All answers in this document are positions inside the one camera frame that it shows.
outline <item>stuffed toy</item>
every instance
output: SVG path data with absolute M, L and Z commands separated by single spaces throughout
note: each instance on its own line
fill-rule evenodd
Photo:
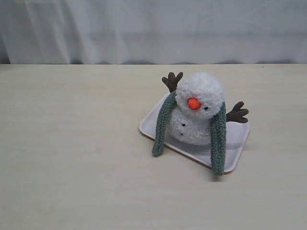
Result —
M 210 145 L 211 165 L 214 175 L 224 174 L 226 155 L 226 123 L 246 123 L 247 109 L 238 102 L 226 113 L 225 96 L 221 82 L 212 74 L 197 72 L 185 79 L 179 73 L 169 73 L 163 83 L 170 94 L 160 108 L 153 145 L 153 156 L 163 153 L 165 133 L 191 145 Z

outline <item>white plastic tray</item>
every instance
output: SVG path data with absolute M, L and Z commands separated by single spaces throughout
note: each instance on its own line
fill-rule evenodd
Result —
M 155 126 L 159 110 L 169 95 L 167 93 L 159 103 L 149 112 L 149 114 L 141 121 L 139 126 L 140 132 L 150 139 L 155 139 Z M 226 125 L 226 159 L 225 173 L 233 171 L 238 163 L 242 149 L 250 132 L 249 123 L 227 122 Z M 210 146 L 194 146 L 180 142 L 166 133 L 165 145 L 170 149 L 194 160 L 204 166 L 211 168 Z

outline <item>white curtain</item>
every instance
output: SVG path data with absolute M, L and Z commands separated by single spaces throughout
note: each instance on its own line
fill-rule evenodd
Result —
M 307 0 L 0 0 L 12 64 L 307 63 Z

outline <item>wooden tabletop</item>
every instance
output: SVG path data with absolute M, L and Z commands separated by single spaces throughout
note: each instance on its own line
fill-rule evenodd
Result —
M 218 76 L 249 109 L 236 169 L 153 141 L 161 78 Z M 1 230 L 306 230 L 307 65 L 0 65 Z

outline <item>orange pom-pom nose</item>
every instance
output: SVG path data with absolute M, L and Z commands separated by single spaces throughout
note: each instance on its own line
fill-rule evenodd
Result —
M 196 109 L 199 109 L 201 107 L 201 103 L 196 98 L 189 98 L 188 99 L 188 106 L 190 107 L 190 109 L 196 110 Z

